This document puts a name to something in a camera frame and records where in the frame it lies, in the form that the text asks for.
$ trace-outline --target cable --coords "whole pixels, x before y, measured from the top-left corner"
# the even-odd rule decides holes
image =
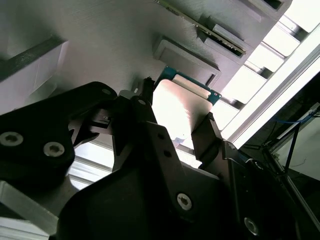
[[[299,124],[299,123],[303,123],[303,122],[306,122],[308,121],[309,119],[312,118],[314,114],[309,114],[308,116],[306,116],[304,119],[301,119],[301,120],[298,120],[298,121],[282,121],[282,120],[278,120],[276,119],[275,121],[278,122],[278,123],[282,123],[282,124]]]

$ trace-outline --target white panel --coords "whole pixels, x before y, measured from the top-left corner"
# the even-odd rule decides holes
[[[286,89],[245,131],[233,142],[240,148],[249,140],[272,116],[274,116],[300,89],[302,89],[320,69],[320,58],[316,60],[298,79]]]
[[[284,58],[262,43],[253,51],[248,61],[260,69],[265,67],[271,72],[275,72],[284,62]]]
[[[286,33],[277,25],[275,25],[265,36],[263,42],[284,56],[289,56],[300,44],[297,39]]]
[[[184,142],[181,145],[190,149],[194,149],[194,143],[192,142],[191,136],[184,140]]]
[[[240,113],[230,122],[230,124],[222,131],[222,135],[229,141],[236,144],[239,148],[243,145],[255,132],[258,131],[292,96],[295,95],[315,74],[318,72],[320,66],[315,64],[319,63],[319,60],[309,67],[305,74],[293,78],[290,76],[293,71],[300,69],[299,65],[309,58],[316,58],[319,53],[314,56],[311,54],[316,48],[319,47],[320,39],[320,26],[318,26],[293,52],[293,54],[285,61],[285,63],[275,72],[267,83],[259,90],[259,92],[248,102],[247,105],[240,111]],[[270,94],[274,93],[278,86],[284,81],[291,82],[290,88],[285,89],[282,96],[277,98],[277,101],[273,99],[265,102]],[[267,110],[256,112],[261,106],[266,106]]]
[[[78,162],[77,158],[75,159],[69,170],[69,174],[89,180],[91,182],[96,182],[108,176],[110,173],[111,172],[100,169],[98,167]]]
[[[114,152],[91,142],[87,142],[77,147],[75,149],[75,155],[102,164],[111,169],[114,166]]]
[[[222,130],[238,114],[239,110],[219,100],[215,103],[215,105],[213,105],[211,112],[216,125],[220,130]]]
[[[293,0],[285,15],[310,33],[320,23],[319,8],[318,0]]]
[[[246,66],[242,66],[221,94],[223,97],[236,99],[246,104],[265,83],[265,78]]]

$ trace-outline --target mounting hole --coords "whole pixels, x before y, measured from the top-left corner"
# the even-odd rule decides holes
[[[103,92],[104,94],[108,94],[108,95],[111,94],[111,92],[110,92],[108,89],[106,89],[106,88],[102,89],[102,92]]]
[[[48,142],[43,147],[43,153],[48,157],[60,157],[65,152],[65,147],[56,141]]]
[[[171,158],[172,157],[171,153],[169,151],[167,151],[167,150],[165,150],[163,153],[167,158]]]
[[[250,233],[252,233],[254,236],[259,235],[259,230],[258,230],[257,225],[250,218],[245,217],[244,224],[245,224],[246,228],[250,231]]]
[[[161,133],[159,133],[159,134],[158,134],[158,138],[160,138],[160,139],[163,140],[163,139],[165,139],[165,136],[163,136]]]
[[[146,102],[143,101],[143,100],[141,100],[141,99],[139,99],[138,102],[139,102],[140,104],[142,104],[142,105],[146,105]]]
[[[179,193],[176,200],[183,210],[189,211],[192,208],[191,199],[186,194]]]
[[[6,147],[18,146],[23,141],[24,137],[15,131],[7,131],[0,135],[0,144]]]

